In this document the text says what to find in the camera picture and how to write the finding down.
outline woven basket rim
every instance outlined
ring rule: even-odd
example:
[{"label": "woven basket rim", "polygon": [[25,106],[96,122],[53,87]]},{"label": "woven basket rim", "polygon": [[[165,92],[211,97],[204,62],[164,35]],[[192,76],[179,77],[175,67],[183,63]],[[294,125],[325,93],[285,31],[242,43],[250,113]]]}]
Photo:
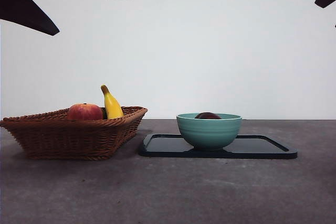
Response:
[{"label": "woven basket rim", "polygon": [[66,113],[69,108],[66,109],[60,109],[56,111],[50,111],[46,113],[40,113],[40,114],[31,114],[31,115],[22,115],[22,116],[13,116],[13,117],[8,117],[8,118],[3,118],[0,121],[0,126],[5,124],[6,122],[71,122],[71,123],[118,123],[119,121],[129,121],[130,118],[135,117],[136,115],[141,116],[144,115],[148,109],[141,107],[141,106],[122,106],[122,109],[137,109],[136,111],[126,114],[120,118],[115,118],[115,119],[101,119],[101,120],[69,120],[69,119],[41,119],[43,116],[48,116],[48,115],[56,115],[56,114],[62,114]]}]

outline bowl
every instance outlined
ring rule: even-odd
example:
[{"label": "bowl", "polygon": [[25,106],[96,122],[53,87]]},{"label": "bowl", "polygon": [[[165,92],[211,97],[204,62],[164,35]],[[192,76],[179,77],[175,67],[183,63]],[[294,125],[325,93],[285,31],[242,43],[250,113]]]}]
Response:
[{"label": "bowl", "polygon": [[176,116],[182,137],[196,149],[216,151],[229,145],[238,135],[242,117],[220,114],[222,119],[196,119],[198,113]]}]

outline bowl rim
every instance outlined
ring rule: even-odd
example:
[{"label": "bowl rim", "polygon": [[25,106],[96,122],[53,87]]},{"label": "bowl rim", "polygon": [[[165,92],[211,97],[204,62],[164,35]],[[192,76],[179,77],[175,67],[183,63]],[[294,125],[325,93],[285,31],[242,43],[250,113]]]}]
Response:
[{"label": "bowl rim", "polygon": [[239,120],[239,119],[242,119],[242,117],[240,115],[227,114],[227,113],[216,113],[216,114],[234,116],[235,118],[226,118],[226,119],[200,119],[200,118],[186,118],[186,117],[184,117],[185,115],[190,115],[190,114],[199,114],[199,113],[183,113],[183,114],[177,115],[176,118],[187,119],[187,120],[202,120],[202,121],[204,121],[204,120],[205,121],[230,121],[230,120]]}]

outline dark fruit in bowl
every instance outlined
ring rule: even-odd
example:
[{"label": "dark fruit in bowl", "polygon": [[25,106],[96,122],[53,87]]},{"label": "dark fruit in bowl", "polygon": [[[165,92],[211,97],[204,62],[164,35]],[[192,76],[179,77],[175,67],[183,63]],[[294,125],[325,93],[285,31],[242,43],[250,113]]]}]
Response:
[{"label": "dark fruit in bowl", "polygon": [[219,115],[212,112],[202,112],[198,114],[195,118],[197,119],[222,119]]}]

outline wicker basket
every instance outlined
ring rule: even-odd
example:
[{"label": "wicker basket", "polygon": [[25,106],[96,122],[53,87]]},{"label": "wicker basket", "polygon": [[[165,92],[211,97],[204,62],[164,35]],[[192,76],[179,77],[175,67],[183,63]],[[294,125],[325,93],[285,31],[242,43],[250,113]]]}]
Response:
[{"label": "wicker basket", "polygon": [[134,137],[146,108],[122,107],[124,116],[109,120],[67,120],[69,108],[4,118],[7,129],[31,159],[109,159]]}]

